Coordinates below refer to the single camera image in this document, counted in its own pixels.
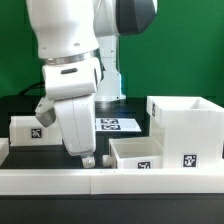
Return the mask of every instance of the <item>green wall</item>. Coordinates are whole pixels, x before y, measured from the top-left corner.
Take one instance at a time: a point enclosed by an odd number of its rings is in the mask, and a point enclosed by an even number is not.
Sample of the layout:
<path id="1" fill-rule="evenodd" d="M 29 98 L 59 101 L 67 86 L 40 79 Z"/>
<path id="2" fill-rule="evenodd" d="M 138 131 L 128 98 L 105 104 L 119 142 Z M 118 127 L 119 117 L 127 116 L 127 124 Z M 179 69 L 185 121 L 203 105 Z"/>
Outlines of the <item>green wall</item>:
<path id="1" fill-rule="evenodd" d="M 224 1 L 159 0 L 146 33 L 120 38 L 120 68 L 129 97 L 203 96 L 224 106 Z M 0 96 L 40 80 L 25 1 L 2 0 Z"/>

